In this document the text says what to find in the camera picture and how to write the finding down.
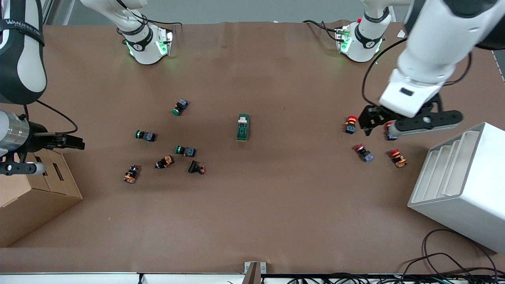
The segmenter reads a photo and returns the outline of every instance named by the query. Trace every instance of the electrical wire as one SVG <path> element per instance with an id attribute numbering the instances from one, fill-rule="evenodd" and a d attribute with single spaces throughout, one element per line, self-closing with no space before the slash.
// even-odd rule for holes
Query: electrical wire
<path id="1" fill-rule="evenodd" d="M 181 25 L 182 26 L 182 23 L 180 23 L 180 22 L 166 23 L 166 22 L 159 22 L 159 21 L 149 20 L 149 19 L 147 21 L 149 21 L 150 23 L 157 23 L 157 24 L 164 24 L 164 25 Z"/>
<path id="2" fill-rule="evenodd" d="M 299 284 L 298 280 L 301 281 L 301 284 L 309 284 L 307 282 L 307 279 L 316 283 L 316 284 L 320 284 L 318 281 L 316 281 L 314 278 L 311 278 L 311 277 L 296 277 L 296 278 L 293 278 L 291 279 L 288 283 L 286 284 L 292 284 L 296 281 L 297 284 Z M 333 282 L 331 282 L 329 279 L 326 279 L 326 278 L 321 278 L 321 280 L 323 281 L 323 284 L 334 284 Z"/>
<path id="3" fill-rule="evenodd" d="M 496 265 L 494 264 L 494 261 L 491 259 L 491 257 L 489 256 L 489 254 L 487 254 L 480 246 L 478 246 L 478 244 L 471 240 L 470 238 L 454 231 L 454 230 L 450 230 L 450 229 L 435 229 L 431 232 L 429 232 L 423 239 L 423 252 L 424 252 L 424 255 L 427 255 L 428 254 L 428 250 L 427 250 L 427 242 L 428 242 L 428 239 L 430 238 L 430 236 L 436 232 L 439 232 L 439 231 L 445 231 L 445 232 L 449 232 L 449 233 L 452 233 L 452 234 L 455 234 L 455 235 L 458 235 L 464 239 L 466 239 L 467 241 L 469 241 L 471 244 L 473 244 L 477 249 L 479 249 L 486 257 L 487 259 L 489 260 L 489 262 L 491 262 L 491 265 L 493 266 L 493 272 L 494 272 L 494 282 L 493 283 L 498 283 L 498 269 L 496 269 Z M 459 268 L 461 268 L 463 270 L 464 273 L 468 274 L 470 277 L 474 278 L 472 274 L 470 274 L 468 271 L 466 271 L 466 269 L 464 269 L 456 260 L 454 260 L 453 258 L 451 258 L 451 260 L 456 263 L 456 265 L 459 266 Z M 442 276 L 440 274 L 440 272 L 438 272 L 435 267 L 433 266 L 433 264 L 431 263 L 430 259 L 429 258 L 426 258 L 426 261 L 428 262 L 428 264 L 430 265 L 431 269 L 433 269 L 433 271 L 435 271 L 437 273 L 437 275 L 439 275 L 440 277 L 444 278 L 444 276 Z"/>
<path id="4" fill-rule="evenodd" d="M 339 277 L 347 277 L 349 279 L 355 279 L 358 281 L 359 284 L 365 284 L 365 282 L 363 281 L 366 280 L 367 284 L 370 284 L 370 281 L 368 281 L 367 278 L 359 275 L 359 274 L 350 274 L 350 273 L 339 273 L 338 274 Z"/>
<path id="5" fill-rule="evenodd" d="M 144 279 L 144 273 L 138 274 L 138 284 L 142 284 L 142 280 Z"/>
<path id="6" fill-rule="evenodd" d="M 472 271 L 476 271 L 476 270 L 494 271 L 493 268 L 489 268 L 489 267 L 470 267 L 470 268 L 465 268 L 465 270 L 467 272 L 472 272 Z M 456 275 L 456 274 L 461 273 L 461 272 L 463 272 L 463 271 L 461 271 L 461 270 L 455 270 L 455 271 L 444 272 L 444 273 L 441 273 L 441 274 L 445 275 L 445 276 L 450 276 L 450 275 Z M 501 270 L 497 269 L 496 272 L 501 273 L 501 276 L 499 276 L 499 277 L 505 279 L 505 271 L 501 271 Z"/>
<path id="7" fill-rule="evenodd" d="M 28 107 L 23 105 L 23 109 L 25 110 L 26 120 L 30 121 L 30 114 L 28 113 Z"/>
<path id="8" fill-rule="evenodd" d="M 72 133 L 75 133 L 77 132 L 77 130 L 79 129 L 79 127 L 77 126 L 77 124 L 75 124 L 75 122 L 70 119 L 68 116 L 66 116 L 65 114 L 63 114 L 62 112 L 60 112 L 59 110 L 53 108 L 52 106 L 46 104 L 46 103 L 43 103 L 39 100 L 36 100 L 36 102 L 38 102 L 39 104 L 45 106 L 46 108 L 56 112 L 57 114 L 63 116 L 66 120 L 68 120 L 70 123 L 72 123 L 72 125 L 74 126 L 74 130 L 71 130 L 71 131 L 65 131 L 65 132 L 55 132 L 55 134 L 72 134 Z"/>
<path id="9" fill-rule="evenodd" d="M 461 266 L 460 263 L 458 263 L 453 257 L 451 257 L 450 255 L 446 254 L 446 253 L 434 253 L 434 254 L 427 254 L 426 253 L 426 241 L 427 239 L 430 237 L 430 235 L 432 235 L 433 233 L 435 232 L 438 232 L 438 231 L 447 231 L 447 232 L 451 232 L 451 233 L 455 233 L 457 235 L 460 235 L 462 236 L 463 238 L 465 238 L 466 240 L 469 240 L 472 244 L 476 245 L 476 243 L 472 240 L 470 240 L 469 238 L 455 232 L 455 231 L 452 231 L 452 230 L 448 230 L 448 229 L 436 229 L 436 230 L 433 230 L 431 232 L 429 232 L 426 236 L 425 236 L 425 239 L 423 240 L 423 250 L 424 250 L 424 256 L 423 257 L 420 257 L 420 258 L 417 258 L 417 259 L 414 259 L 413 261 L 411 261 L 407 267 L 405 268 L 405 271 L 403 272 L 403 274 L 401 275 L 401 277 L 399 279 L 395 279 L 395 280 L 392 280 L 393 282 L 395 282 L 395 284 L 398 284 L 398 283 L 403 283 L 403 279 L 405 279 L 406 277 L 406 274 L 409 270 L 409 268 L 416 262 L 418 261 L 421 261 L 421 260 L 424 260 L 426 259 L 428 261 L 428 263 L 430 264 L 431 268 L 437 273 L 436 275 L 439 276 L 442 280 L 448 282 L 448 283 L 452 283 L 450 280 L 447 279 L 447 276 L 448 275 L 451 275 L 452 277 L 456 276 L 454 274 L 447 274 L 447 273 L 440 273 L 438 272 L 434 266 L 432 265 L 431 261 L 430 261 L 430 257 L 433 257 L 433 256 L 437 256 L 437 255 L 443 255 L 443 256 L 446 256 L 447 258 L 449 258 L 454 264 L 456 264 L 460 270 L 458 270 L 457 272 L 450 272 L 450 273 L 459 273 L 459 272 L 464 272 L 466 274 L 468 274 L 469 278 L 466 277 L 466 275 L 464 275 L 464 277 L 462 278 L 465 278 L 466 280 L 468 280 L 470 283 L 477 283 L 478 280 L 473 276 L 471 275 L 469 272 L 470 270 L 469 269 L 465 269 L 463 266 Z M 496 266 L 494 265 L 494 262 L 492 261 L 492 259 L 489 257 L 489 255 L 487 253 L 485 253 L 480 247 L 478 247 L 479 250 L 481 250 L 489 259 L 489 261 L 491 262 L 493 268 L 487 268 L 487 267 L 476 267 L 476 268 L 472 268 L 472 270 L 479 270 L 479 269 L 482 269 L 482 270 L 492 270 L 494 272 L 494 281 L 492 283 L 498 283 L 497 281 L 497 273 L 498 273 L 498 270 L 496 269 Z M 388 282 L 391 282 L 391 280 L 388 280 L 388 281 L 381 281 L 377 284 L 385 284 L 385 283 L 388 283 Z"/>
<path id="10" fill-rule="evenodd" d="M 137 16 L 136 14 L 134 14 L 124 3 L 122 0 L 116 0 L 116 2 L 121 5 L 121 7 L 123 7 L 125 10 L 129 11 L 130 14 L 132 14 L 132 16 L 135 18 L 135 20 L 137 20 L 137 22 L 139 22 L 140 24 L 142 25 L 146 25 L 147 24 L 147 17 L 142 15 L 142 17 L 139 17 Z"/>
<path id="11" fill-rule="evenodd" d="M 375 62 L 377 62 L 377 60 L 379 60 L 379 58 L 384 54 L 386 53 L 388 50 L 390 50 L 391 48 L 399 45 L 400 43 L 402 42 L 405 42 L 407 40 L 407 37 L 406 38 L 403 38 L 403 39 L 400 39 L 399 41 L 393 43 L 392 45 L 386 47 L 383 51 L 381 51 L 381 53 L 379 53 L 375 58 L 374 60 L 372 60 L 372 63 L 370 64 L 370 66 L 368 66 L 368 69 L 367 71 L 365 72 L 365 76 L 363 77 L 363 83 L 361 84 L 361 96 L 363 97 L 363 99 L 365 100 L 365 102 L 369 103 L 370 105 L 376 107 L 377 104 L 375 104 L 373 101 L 369 100 L 366 96 L 365 96 L 365 85 L 367 83 L 367 77 L 368 77 L 368 74 L 370 73 L 370 70 L 372 70 L 372 67 L 374 66 Z"/>
<path id="12" fill-rule="evenodd" d="M 456 83 L 461 82 L 467 76 L 468 71 L 470 71 L 470 67 L 471 66 L 472 66 L 472 52 L 470 51 L 468 53 L 468 63 L 467 63 L 467 66 L 466 66 L 465 71 L 463 72 L 463 74 L 461 74 L 461 76 L 458 79 L 454 80 L 454 81 L 445 82 L 444 86 L 452 86 L 452 85 L 454 85 Z"/>
<path id="13" fill-rule="evenodd" d="M 326 31 L 326 33 L 328 34 L 328 36 L 329 36 L 332 40 L 334 40 L 334 41 L 338 41 L 338 42 L 344 42 L 344 40 L 343 40 L 343 39 L 338 39 L 338 38 L 334 37 L 333 35 L 331 35 L 331 33 L 330 33 L 330 32 L 336 32 L 336 30 L 337 30 L 338 28 L 341 28 L 341 27 L 336 27 L 336 28 L 334 28 L 334 29 L 329 29 L 328 27 L 326 27 L 326 24 L 324 23 L 324 21 L 321 21 L 321 25 L 320 25 L 319 23 L 317 23 L 317 22 L 313 21 L 313 20 L 305 20 L 305 21 L 303 21 L 302 23 L 310 23 L 310 24 L 314 24 L 314 25 L 316 25 L 318 28 L 325 30 L 325 31 Z"/>

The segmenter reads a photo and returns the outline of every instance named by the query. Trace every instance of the cardboard box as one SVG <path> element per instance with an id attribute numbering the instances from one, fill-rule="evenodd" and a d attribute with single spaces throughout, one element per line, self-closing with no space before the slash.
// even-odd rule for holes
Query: cardboard box
<path id="1" fill-rule="evenodd" d="M 42 162 L 41 175 L 0 175 L 0 247 L 5 248 L 82 200 L 63 155 L 43 149 L 27 162 Z"/>

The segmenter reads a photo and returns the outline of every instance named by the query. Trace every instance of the metal cylinder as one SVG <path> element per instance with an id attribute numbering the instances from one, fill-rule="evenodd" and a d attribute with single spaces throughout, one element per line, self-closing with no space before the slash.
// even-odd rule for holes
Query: metal cylinder
<path id="1" fill-rule="evenodd" d="M 15 113 L 0 110 L 0 151 L 13 151 L 25 143 L 30 132 L 28 121 Z"/>

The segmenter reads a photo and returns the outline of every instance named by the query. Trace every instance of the green led light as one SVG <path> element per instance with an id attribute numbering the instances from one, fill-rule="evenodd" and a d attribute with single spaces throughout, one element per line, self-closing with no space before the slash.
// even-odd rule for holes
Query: green led light
<path id="1" fill-rule="evenodd" d="M 167 54 L 167 45 L 164 44 L 163 42 L 156 41 L 156 44 L 158 45 L 158 49 L 160 50 L 161 55 Z"/>
<path id="2" fill-rule="evenodd" d="M 130 50 L 130 55 L 133 56 L 133 51 L 131 51 L 131 47 L 130 44 L 128 44 L 128 42 L 126 42 L 126 46 L 128 47 L 128 50 Z"/>
<path id="3" fill-rule="evenodd" d="M 342 43 L 342 47 L 340 50 L 344 53 L 346 53 L 349 50 L 349 43 L 352 41 L 352 38 L 350 36 L 347 37 L 347 39 Z"/>

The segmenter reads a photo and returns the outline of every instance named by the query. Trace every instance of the brown paper surface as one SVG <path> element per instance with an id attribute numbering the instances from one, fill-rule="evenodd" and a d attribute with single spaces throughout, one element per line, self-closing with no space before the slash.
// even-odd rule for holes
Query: brown paper surface
<path id="1" fill-rule="evenodd" d="M 390 26 L 384 47 L 400 28 Z M 505 88 L 489 51 L 474 50 L 468 77 L 441 92 L 447 110 L 463 112 L 459 127 L 390 142 L 380 127 L 370 137 L 343 132 L 366 105 L 369 63 L 339 55 L 314 26 L 184 25 L 172 57 L 151 66 L 128 55 L 113 26 L 48 26 L 44 37 L 41 100 L 79 125 L 86 150 L 64 153 L 84 200 L 2 249 L 0 271 L 236 272 L 258 260 L 276 273 L 400 272 L 422 255 L 425 234 L 442 227 L 407 207 L 427 150 L 482 121 L 505 129 Z M 374 66 L 369 98 L 380 96 L 403 47 Z M 190 105 L 175 117 L 179 98 Z M 250 115 L 246 143 L 235 140 L 240 113 Z M 38 105 L 30 117 L 50 131 L 71 127 Z M 135 139 L 138 129 L 158 140 Z M 360 143 L 371 163 L 354 152 Z M 177 145 L 196 148 L 207 173 L 187 173 L 191 158 L 175 155 Z M 386 155 L 395 148 L 407 167 Z M 155 169 L 166 155 L 175 164 Z M 122 177 L 134 164 L 141 174 L 131 185 Z M 490 265 L 450 234 L 428 247 L 467 267 Z M 505 256 L 493 258 L 504 269 Z M 428 271 L 423 263 L 410 270 Z"/>

